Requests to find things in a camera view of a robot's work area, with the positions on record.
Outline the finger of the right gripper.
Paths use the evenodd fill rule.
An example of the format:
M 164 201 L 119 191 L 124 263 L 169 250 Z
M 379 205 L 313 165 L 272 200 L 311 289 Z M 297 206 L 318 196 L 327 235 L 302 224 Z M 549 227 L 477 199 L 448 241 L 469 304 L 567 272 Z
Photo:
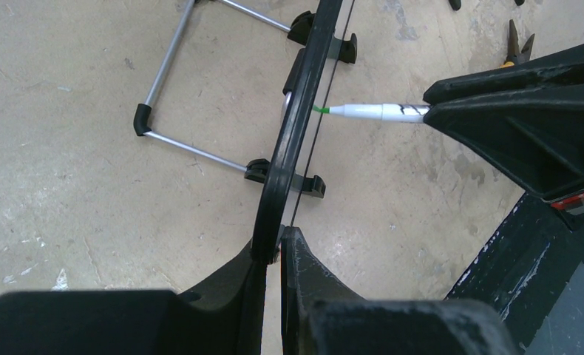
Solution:
M 507 68 L 436 81 L 423 94 L 431 105 L 519 89 L 584 84 L 584 44 Z
M 584 84 L 445 102 L 424 123 L 542 200 L 584 190 Z

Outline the white whiteboard marker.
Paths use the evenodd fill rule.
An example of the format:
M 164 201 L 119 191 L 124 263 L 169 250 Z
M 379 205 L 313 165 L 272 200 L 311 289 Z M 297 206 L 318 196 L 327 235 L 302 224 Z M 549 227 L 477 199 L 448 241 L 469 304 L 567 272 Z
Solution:
M 429 105 L 415 104 L 345 104 L 318 107 L 313 111 L 344 118 L 419 124 L 430 111 Z

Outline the small black-framed whiteboard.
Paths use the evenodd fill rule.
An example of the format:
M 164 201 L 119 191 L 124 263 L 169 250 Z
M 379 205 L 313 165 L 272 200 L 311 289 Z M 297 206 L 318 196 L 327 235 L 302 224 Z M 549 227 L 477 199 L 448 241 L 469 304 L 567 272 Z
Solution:
M 296 166 L 303 154 L 305 135 L 309 133 L 312 138 L 316 136 L 317 131 L 311 129 L 312 118 L 322 117 L 312 108 L 319 92 L 329 91 L 337 64 L 356 62 L 356 35 L 352 34 L 349 40 L 344 39 L 354 3 L 320 1 L 316 12 L 302 13 L 291 24 L 284 25 L 236 1 L 225 2 L 229 7 L 285 32 L 289 40 L 301 46 L 283 90 L 285 100 L 282 105 L 282 125 L 272 158 L 253 160 L 246 166 L 161 135 L 149 126 L 152 107 L 160 96 L 195 5 L 195 1 L 184 3 L 179 24 L 146 100 L 137 106 L 133 128 L 138 137 L 155 139 L 184 149 L 235 169 L 243 173 L 247 180 L 261 183 L 263 188 L 254 223 L 251 256 L 259 262 L 272 264 L 279 250 L 279 230 L 289 193 L 295 191 L 299 195 L 314 197 L 323 197 L 325 194 L 325 185 L 320 177 L 305 177 L 296 171 Z

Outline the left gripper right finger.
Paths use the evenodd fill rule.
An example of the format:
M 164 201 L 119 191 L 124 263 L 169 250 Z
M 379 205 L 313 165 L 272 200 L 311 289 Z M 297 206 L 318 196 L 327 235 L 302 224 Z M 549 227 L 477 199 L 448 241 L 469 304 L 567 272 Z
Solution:
M 366 300 L 312 253 L 281 237 L 284 354 L 516 354 L 507 328 L 475 300 Z

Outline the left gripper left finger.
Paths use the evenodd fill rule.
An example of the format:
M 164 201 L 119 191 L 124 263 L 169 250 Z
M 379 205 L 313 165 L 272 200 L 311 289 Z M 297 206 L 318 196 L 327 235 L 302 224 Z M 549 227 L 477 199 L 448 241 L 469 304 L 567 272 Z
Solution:
M 193 286 L 0 296 L 0 354 L 258 354 L 267 266 L 242 251 Z

